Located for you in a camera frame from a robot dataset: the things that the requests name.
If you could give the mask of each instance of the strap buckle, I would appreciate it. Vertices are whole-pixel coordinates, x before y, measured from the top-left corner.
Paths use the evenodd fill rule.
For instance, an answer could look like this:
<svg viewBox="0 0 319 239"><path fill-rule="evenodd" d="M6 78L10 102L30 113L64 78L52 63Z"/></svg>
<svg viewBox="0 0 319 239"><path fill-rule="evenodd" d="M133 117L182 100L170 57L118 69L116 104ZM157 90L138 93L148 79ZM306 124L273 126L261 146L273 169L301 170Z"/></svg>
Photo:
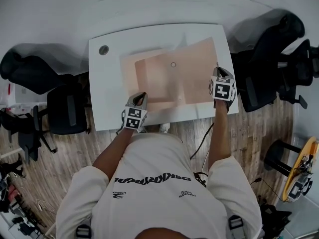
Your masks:
<svg viewBox="0 0 319 239"><path fill-rule="evenodd" d="M76 237L90 239L92 237L91 228L88 225L79 225L76 228Z"/></svg>
<svg viewBox="0 0 319 239"><path fill-rule="evenodd" d="M246 239L244 232L244 223L241 217L233 215L228 219L230 232L234 239Z"/></svg>

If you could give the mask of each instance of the white shoe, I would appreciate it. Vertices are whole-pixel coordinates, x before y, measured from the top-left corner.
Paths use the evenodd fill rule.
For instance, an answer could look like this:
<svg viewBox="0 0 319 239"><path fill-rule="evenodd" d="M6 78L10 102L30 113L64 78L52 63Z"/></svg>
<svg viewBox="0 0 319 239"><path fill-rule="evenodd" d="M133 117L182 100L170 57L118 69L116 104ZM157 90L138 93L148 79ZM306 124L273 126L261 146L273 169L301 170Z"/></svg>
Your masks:
<svg viewBox="0 0 319 239"><path fill-rule="evenodd" d="M144 126L141 126L139 129L136 129L137 133L147 133Z"/></svg>
<svg viewBox="0 0 319 239"><path fill-rule="evenodd" d="M164 123L159 125L159 133L168 133L170 123Z"/></svg>

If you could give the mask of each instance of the pink paper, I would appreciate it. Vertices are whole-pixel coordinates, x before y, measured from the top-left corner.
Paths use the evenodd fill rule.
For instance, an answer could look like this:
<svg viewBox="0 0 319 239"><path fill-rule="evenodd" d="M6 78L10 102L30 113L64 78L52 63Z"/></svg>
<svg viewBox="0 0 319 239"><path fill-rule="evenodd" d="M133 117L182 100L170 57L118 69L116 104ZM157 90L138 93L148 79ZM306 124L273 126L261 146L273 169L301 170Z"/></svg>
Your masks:
<svg viewBox="0 0 319 239"><path fill-rule="evenodd" d="M208 85L217 55L212 38L166 52L156 50L121 60L129 96L148 94L148 111L211 102Z"/></svg>

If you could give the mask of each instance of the white t-shirt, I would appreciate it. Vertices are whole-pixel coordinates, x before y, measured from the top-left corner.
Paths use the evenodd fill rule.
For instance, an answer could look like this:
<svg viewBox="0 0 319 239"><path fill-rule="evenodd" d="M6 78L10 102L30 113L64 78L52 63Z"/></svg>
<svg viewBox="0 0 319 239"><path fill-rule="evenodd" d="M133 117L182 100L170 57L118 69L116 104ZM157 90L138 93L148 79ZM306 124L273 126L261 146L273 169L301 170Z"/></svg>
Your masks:
<svg viewBox="0 0 319 239"><path fill-rule="evenodd" d="M256 238L260 208L234 157L212 165L205 188L196 181L177 137L141 133L132 137L111 180L91 166L73 176L57 213L56 235L75 238L77 226L91 218L95 239L133 239L149 228L225 239L233 214L243 219L247 238Z"/></svg>

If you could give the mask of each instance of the white table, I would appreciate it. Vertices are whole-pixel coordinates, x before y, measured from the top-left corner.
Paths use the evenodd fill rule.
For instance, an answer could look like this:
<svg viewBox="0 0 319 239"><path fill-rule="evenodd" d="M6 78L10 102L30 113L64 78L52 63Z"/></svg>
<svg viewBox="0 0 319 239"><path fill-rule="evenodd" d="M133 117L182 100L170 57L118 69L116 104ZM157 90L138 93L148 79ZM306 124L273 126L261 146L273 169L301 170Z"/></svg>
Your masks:
<svg viewBox="0 0 319 239"><path fill-rule="evenodd" d="M91 39L89 75L96 130L116 129L122 124L121 112L129 96L123 84L121 58L144 51L175 50L181 43L186 46L209 37L214 40L219 66L234 75L225 32L221 25L192 23L146 26ZM109 47L106 55L99 53L103 45ZM229 114L234 113L238 113L237 97L229 110ZM213 102L190 104L149 112L144 125L214 116Z"/></svg>

